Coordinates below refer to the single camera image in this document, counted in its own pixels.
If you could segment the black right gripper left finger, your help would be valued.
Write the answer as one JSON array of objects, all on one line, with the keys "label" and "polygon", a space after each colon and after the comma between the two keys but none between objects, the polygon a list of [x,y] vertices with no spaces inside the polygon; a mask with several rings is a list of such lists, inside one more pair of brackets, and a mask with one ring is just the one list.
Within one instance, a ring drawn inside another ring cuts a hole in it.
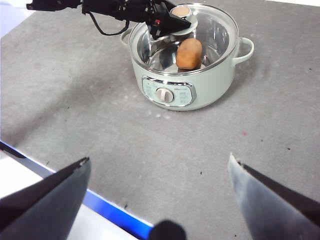
[{"label": "black right gripper left finger", "polygon": [[84,157],[0,200],[2,240],[65,240],[85,197],[91,162]]}]

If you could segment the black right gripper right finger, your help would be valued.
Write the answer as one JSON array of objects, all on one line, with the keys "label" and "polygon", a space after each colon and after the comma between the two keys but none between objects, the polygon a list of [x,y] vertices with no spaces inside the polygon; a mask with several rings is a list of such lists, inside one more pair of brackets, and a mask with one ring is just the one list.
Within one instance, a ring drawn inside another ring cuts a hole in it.
[{"label": "black right gripper right finger", "polygon": [[254,168],[228,160],[236,201],[254,240],[318,240],[320,204]]}]

